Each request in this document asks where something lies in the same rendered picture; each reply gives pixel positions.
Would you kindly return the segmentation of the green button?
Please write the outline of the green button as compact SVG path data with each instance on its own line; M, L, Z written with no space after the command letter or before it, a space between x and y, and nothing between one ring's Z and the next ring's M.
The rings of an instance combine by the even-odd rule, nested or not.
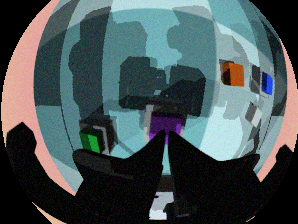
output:
M82 149L110 155L114 148L113 120L86 117L78 125Z

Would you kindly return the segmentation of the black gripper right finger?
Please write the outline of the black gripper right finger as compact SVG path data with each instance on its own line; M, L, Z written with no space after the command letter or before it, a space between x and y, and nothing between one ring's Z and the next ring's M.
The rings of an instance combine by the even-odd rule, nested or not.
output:
M208 196L220 181L254 169L261 157L259 153L251 153L238 159L218 161L174 131L168 133L168 155L174 217L189 216L188 210Z

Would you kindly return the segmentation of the blue button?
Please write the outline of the blue button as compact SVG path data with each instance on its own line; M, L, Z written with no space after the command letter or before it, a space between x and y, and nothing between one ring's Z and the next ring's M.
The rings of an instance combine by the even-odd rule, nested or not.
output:
M265 69L261 67L251 67L251 89L250 92L255 92L269 99L269 93L273 91L273 77L267 75Z

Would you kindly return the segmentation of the purple button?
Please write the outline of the purple button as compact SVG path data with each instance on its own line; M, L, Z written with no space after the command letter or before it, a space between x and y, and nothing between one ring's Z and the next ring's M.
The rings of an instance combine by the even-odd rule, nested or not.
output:
M149 143L161 129L165 129L165 144L168 144L168 133L174 131L184 135L186 116L189 109L185 104L166 103L166 101L146 101L144 121L144 141Z

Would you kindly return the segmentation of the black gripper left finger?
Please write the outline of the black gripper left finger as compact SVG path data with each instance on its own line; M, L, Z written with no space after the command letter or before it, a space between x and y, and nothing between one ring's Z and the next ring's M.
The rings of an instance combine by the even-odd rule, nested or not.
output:
M160 183L164 159L165 129L161 129L140 151L128 159L102 155L88 149L74 149L74 164L82 180L90 179L113 188L144 193L144 209L150 212Z

